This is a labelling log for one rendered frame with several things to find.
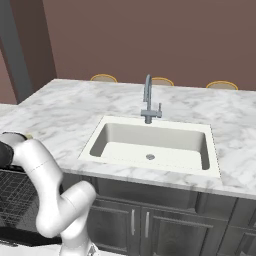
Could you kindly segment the dark grey cupboard door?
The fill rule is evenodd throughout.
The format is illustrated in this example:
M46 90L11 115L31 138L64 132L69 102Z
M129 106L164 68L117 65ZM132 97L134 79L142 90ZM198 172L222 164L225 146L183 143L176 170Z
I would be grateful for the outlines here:
M135 233L131 235L131 211L135 210ZM140 208L96 199L87 220L88 234L100 250L140 256Z
M149 235L145 238L147 212ZM225 220L143 207L140 256L217 256L226 226Z
M256 230L229 226L218 256L256 256Z

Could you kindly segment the open dishwasher with rack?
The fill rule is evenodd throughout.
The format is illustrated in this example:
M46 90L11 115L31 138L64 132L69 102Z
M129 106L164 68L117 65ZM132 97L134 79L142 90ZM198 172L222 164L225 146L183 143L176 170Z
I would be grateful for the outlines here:
M59 236L45 238L36 229L38 194L21 169L0 169L0 243L29 247L60 244Z

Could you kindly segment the white sink basin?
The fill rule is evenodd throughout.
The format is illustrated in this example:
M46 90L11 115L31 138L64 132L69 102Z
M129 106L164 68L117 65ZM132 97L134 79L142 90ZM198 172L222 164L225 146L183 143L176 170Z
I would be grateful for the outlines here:
M221 176L211 127L105 116L79 159L206 177Z

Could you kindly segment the grey sink tap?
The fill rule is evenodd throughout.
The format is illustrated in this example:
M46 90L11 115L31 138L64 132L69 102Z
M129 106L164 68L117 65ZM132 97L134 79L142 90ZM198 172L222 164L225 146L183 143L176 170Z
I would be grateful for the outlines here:
M144 94L143 101L147 103L147 107L145 110L141 111L141 116L145 118L146 124L151 124L152 119L157 117L162 117L162 104L159 104L157 110L151 109L151 96L152 96L152 77L150 74L146 76L145 86L144 86Z

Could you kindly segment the yellow-rimmed stool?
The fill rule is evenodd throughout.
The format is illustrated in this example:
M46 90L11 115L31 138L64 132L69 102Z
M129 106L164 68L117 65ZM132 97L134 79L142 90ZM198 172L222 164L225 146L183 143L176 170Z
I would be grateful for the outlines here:
M117 79L109 74L96 74L91 77L90 81L100 81L100 82L115 82L117 83Z
M164 78L164 77L153 77L152 84L153 85L174 86L174 83L171 80Z
M238 87L234 83L229 82L229 81L222 81L222 80L210 82L207 85L207 88L226 89L226 90L237 90L238 89Z

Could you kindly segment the dark grey drawer front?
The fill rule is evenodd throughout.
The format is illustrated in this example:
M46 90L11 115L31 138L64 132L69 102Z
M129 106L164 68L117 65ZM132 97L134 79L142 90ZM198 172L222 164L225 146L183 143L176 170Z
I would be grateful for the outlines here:
M236 227L256 229L256 200L238 199L230 224Z

